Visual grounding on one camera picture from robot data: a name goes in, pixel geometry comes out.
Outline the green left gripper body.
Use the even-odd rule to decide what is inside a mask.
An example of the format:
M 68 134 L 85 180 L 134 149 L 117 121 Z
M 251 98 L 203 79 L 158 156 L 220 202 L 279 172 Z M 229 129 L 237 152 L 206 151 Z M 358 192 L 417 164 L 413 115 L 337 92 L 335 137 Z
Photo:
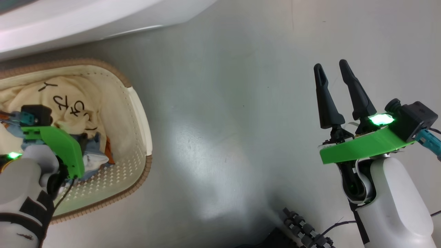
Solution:
M 58 156 L 68 170 L 68 178 L 80 179 L 85 168 L 79 143 L 65 131 L 54 126 L 23 126 L 25 140 L 42 140 L 44 144 L 26 147 L 23 157 L 50 159 Z

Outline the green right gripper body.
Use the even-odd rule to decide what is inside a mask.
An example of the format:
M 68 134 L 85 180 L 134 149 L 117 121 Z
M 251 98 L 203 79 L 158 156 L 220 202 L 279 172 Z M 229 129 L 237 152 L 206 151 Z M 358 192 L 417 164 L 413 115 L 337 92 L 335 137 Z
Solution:
M 344 143 L 322 148 L 319 153 L 323 164 L 337 164 L 374 157 L 397 151 L 414 143 L 414 141 L 406 143 L 389 129 L 388 125 L 394 121 L 391 115 L 374 115 L 369 119 L 375 127 L 379 127 L 379 130 Z

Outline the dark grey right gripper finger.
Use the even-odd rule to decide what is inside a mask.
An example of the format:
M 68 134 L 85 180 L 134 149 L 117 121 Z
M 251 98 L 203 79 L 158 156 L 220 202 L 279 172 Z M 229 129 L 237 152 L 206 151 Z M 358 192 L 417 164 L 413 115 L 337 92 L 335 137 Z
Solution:
M 344 117 L 338 112 L 334 104 L 328 89 L 328 79 L 323 67 L 319 63 L 314 66 L 314 76 L 321 128 L 328 129 L 341 126 L 345 123 Z
M 340 71 L 343 82 L 348 87 L 348 91 L 353 106 L 352 117 L 355 121 L 373 116 L 377 113 L 370 98 L 362 87 L 361 83 L 354 75 L 348 62 L 345 59 L 339 61 Z

